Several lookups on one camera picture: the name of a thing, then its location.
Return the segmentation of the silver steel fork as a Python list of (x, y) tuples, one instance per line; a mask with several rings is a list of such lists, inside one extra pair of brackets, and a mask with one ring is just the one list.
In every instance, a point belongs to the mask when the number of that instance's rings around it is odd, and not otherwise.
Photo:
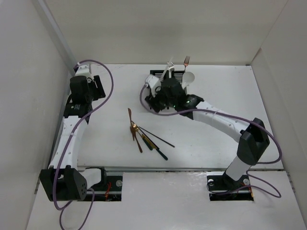
[(175, 66), (174, 66), (174, 64), (173, 64), (172, 61), (169, 61), (169, 62), (167, 63), (167, 65), (168, 65), (168, 70), (169, 70), (170, 72), (172, 72), (172, 71), (175, 70)]

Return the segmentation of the black chopstick long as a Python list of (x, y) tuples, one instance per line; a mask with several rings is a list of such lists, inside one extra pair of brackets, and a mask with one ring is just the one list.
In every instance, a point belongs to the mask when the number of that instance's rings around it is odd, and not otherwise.
[(175, 145), (173, 145), (173, 144), (171, 144), (171, 143), (167, 142), (166, 140), (164, 140), (164, 139), (160, 138), (159, 136), (157, 136), (157, 135), (153, 134), (152, 132), (150, 132), (150, 131), (148, 131), (148, 130), (146, 130), (146, 129), (142, 128), (142, 127), (139, 127), (139, 128), (140, 128), (142, 131), (145, 131), (146, 133), (148, 133), (148, 134), (152, 135), (153, 137), (155, 137), (155, 138), (157, 138), (157, 139), (161, 140), (162, 142), (166, 143), (167, 145), (169, 145), (169, 146), (171, 146), (171, 147), (175, 148)]

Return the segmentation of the large white ceramic spoon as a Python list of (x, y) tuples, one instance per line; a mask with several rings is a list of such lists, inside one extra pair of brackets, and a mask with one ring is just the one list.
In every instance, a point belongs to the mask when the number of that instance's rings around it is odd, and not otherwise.
[(186, 71), (182, 76), (182, 88), (186, 88), (195, 80), (195, 75), (192, 72)]

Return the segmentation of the white slotted utensil container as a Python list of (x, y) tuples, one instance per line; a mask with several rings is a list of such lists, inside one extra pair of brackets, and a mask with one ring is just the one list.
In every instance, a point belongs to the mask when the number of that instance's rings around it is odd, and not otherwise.
[(183, 87), (184, 92), (187, 94), (190, 82), (183, 81), (184, 73), (185, 72), (183, 70), (169, 71), (169, 78), (173, 78), (173, 79), (177, 80), (180, 83), (180, 85)]

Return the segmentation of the copper rose-gold spoon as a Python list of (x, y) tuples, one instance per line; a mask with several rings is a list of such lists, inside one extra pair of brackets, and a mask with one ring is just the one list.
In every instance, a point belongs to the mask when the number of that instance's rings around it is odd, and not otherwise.
[(133, 121), (130, 123), (130, 131), (132, 133), (133, 140), (137, 140), (136, 133), (138, 132), (138, 127)]

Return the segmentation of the copper rose-gold fork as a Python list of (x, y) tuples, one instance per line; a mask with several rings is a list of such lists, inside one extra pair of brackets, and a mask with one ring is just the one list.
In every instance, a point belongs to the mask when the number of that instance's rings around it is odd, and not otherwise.
[(189, 65), (190, 56), (186, 56), (184, 60), (184, 71), (186, 71), (187, 66)]

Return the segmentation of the black chopstick short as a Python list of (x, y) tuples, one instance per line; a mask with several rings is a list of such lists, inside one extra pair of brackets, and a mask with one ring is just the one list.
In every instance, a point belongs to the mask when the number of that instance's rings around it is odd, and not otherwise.
[(143, 131), (141, 131), (141, 137), (149, 150), (160, 149)]

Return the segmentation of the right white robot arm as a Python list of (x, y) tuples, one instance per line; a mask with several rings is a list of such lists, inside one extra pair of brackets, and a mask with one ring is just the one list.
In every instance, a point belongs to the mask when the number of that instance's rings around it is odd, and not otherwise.
[(243, 174), (259, 162), (270, 144), (262, 120), (254, 118), (249, 122), (243, 118), (235, 118), (203, 98), (187, 94), (180, 82), (174, 78), (160, 81), (150, 75), (145, 80), (144, 88), (150, 91), (144, 100), (156, 113), (160, 114), (164, 109), (171, 107), (177, 114), (210, 125), (238, 143), (236, 157), (224, 171), (218, 191), (237, 189)]

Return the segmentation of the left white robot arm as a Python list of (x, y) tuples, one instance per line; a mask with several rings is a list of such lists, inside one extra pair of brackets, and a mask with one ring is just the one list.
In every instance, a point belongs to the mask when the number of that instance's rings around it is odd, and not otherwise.
[(100, 77), (75, 76), (70, 80), (71, 94), (66, 102), (63, 128), (56, 153), (47, 169), (39, 178), (50, 201), (83, 201), (92, 186), (102, 190), (107, 186), (105, 171), (88, 168), (77, 169), (78, 154), (83, 133), (89, 123), (88, 113), (92, 111), (92, 101), (105, 98)]

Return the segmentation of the copper rose-gold knife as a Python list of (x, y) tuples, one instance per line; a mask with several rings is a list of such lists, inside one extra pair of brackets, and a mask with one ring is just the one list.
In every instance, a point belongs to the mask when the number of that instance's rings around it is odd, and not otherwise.
[(129, 119), (130, 119), (130, 131), (131, 131), (131, 134), (132, 134), (132, 139), (133, 139), (133, 141), (136, 141), (140, 153), (143, 153), (141, 145), (140, 145), (140, 143), (139, 143), (139, 141), (136, 137), (136, 130), (135, 130), (135, 127), (134, 127), (134, 123), (132, 121), (132, 111), (131, 111), (130, 108), (128, 108), (128, 114), (129, 114)]

